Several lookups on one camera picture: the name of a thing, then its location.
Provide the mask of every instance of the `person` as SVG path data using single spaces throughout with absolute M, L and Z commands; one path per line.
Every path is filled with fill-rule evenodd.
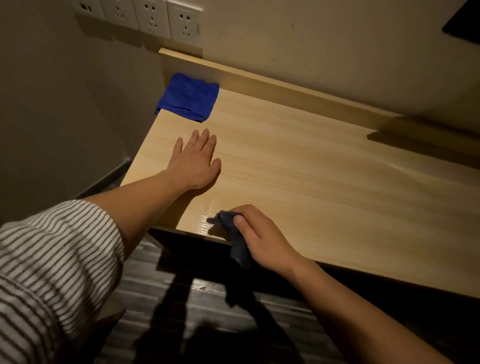
M 88 330 L 128 258 L 180 195 L 218 175 L 216 136 L 179 138 L 166 170 L 55 207 L 0 230 L 0 357 L 3 363 L 58 361 Z M 347 361 L 451 363 L 404 326 L 301 256 L 254 206 L 234 208 L 254 260 L 305 297 Z

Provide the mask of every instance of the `microfiber cloth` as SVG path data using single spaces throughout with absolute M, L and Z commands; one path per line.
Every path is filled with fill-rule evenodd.
M 245 239 L 233 223 L 233 217 L 236 215 L 241 214 L 238 212 L 222 210 L 216 214 L 214 218 L 208 218 L 207 222 L 209 224 L 218 224 L 224 227 L 230 236 L 230 241 L 232 242 L 230 257 L 233 258 L 242 269 L 250 269 L 252 266 L 252 256 L 250 255 Z
M 208 119 L 220 86 L 177 73 L 172 76 L 155 110 L 174 112 L 184 118 L 203 122 Z

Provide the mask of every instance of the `hand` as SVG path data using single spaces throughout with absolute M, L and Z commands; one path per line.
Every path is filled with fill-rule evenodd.
M 196 190 L 208 185 L 222 166 L 220 158 L 210 164 L 216 136 L 209 136 L 208 129 L 205 129 L 200 137 L 198 134 L 198 130 L 193 131 L 183 150 L 182 138 L 177 139 L 167 167 L 167 172 L 173 176 L 176 183 L 184 187 L 185 191 Z
M 275 223 L 252 205 L 234 208 L 242 216 L 235 216 L 233 223 L 243 235 L 255 261 L 284 278 L 289 278 L 294 266 L 304 259 L 283 236 Z

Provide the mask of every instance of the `white outlet plate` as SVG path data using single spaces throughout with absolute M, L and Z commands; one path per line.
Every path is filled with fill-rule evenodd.
M 101 0 L 108 22 L 138 29 L 137 17 L 132 0 Z
M 140 31 L 170 38 L 167 0 L 133 0 L 133 6 Z
M 70 0 L 73 11 L 79 15 L 105 20 L 100 0 Z
M 178 1 L 167 1 L 170 35 L 176 42 L 202 47 L 202 9 Z

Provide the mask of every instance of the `bare forearm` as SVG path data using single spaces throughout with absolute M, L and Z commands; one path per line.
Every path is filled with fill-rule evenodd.
M 166 170 L 143 180 L 85 198 L 105 210 L 119 228 L 130 256 L 155 220 L 186 188 Z
M 450 363 L 380 309 L 299 258 L 287 279 L 303 294 L 327 333 L 351 363 Z

